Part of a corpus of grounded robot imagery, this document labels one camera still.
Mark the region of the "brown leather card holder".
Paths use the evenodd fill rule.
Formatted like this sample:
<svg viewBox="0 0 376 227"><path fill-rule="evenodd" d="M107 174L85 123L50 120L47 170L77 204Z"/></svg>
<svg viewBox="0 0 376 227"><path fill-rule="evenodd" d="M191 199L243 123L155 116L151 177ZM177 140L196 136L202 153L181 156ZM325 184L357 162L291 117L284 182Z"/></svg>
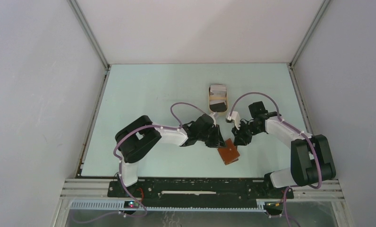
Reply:
<svg viewBox="0 0 376 227"><path fill-rule="evenodd" d="M225 141L226 147L218 148L219 155L225 165L238 161L240 154L231 139Z"/></svg>

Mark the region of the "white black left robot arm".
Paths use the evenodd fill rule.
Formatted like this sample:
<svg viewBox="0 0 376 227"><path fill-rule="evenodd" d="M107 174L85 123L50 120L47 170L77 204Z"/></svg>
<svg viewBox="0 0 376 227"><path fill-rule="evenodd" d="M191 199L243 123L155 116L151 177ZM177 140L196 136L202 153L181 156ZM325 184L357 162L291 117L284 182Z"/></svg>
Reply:
<svg viewBox="0 0 376 227"><path fill-rule="evenodd" d="M139 161L158 143L187 147L201 141L208 148L227 147L214 114L203 114L178 127L158 125L142 115L120 130L115 140L113 155L119 159L119 191L126 197L137 191Z"/></svg>

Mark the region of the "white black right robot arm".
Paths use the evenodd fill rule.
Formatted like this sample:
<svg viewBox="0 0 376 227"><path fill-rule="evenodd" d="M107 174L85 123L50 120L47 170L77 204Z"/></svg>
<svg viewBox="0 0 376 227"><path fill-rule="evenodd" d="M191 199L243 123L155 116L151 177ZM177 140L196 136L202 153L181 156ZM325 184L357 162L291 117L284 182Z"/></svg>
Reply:
<svg viewBox="0 0 376 227"><path fill-rule="evenodd" d="M331 149L326 136L312 135L286 122L279 113L266 110L263 102L249 105L251 119L242 119L232 111L226 122L233 123L235 146L246 146L260 133L275 136L290 149L290 167L265 175L262 185L265 196L276 197L287 186L314 186L336 177Z"/></svg>

